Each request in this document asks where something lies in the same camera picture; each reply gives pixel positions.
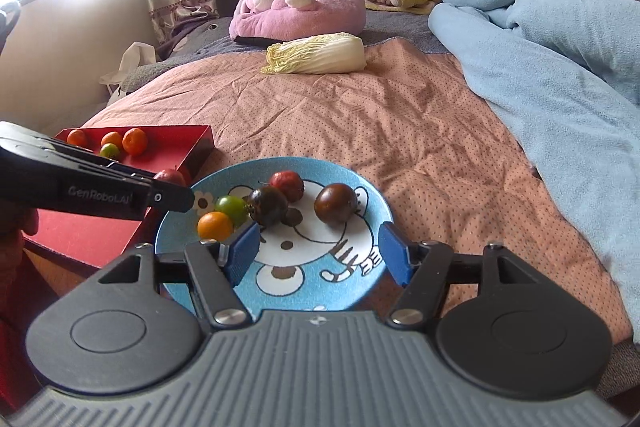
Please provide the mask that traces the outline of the person's left hand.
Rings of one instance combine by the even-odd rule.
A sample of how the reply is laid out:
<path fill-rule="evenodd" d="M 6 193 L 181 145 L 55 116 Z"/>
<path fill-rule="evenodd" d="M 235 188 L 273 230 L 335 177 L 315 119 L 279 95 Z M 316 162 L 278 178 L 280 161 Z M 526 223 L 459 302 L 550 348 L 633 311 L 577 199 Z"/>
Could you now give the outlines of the person's left hand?
<path fill-rule="evenodd" d="M 1 306 L 6 303 L 6 296 L 22 260 L 24 236 L 35 235 L 38 232 L 38 228 L 39 215 L 37 210 L 2 199 L 0 244 Z"/>

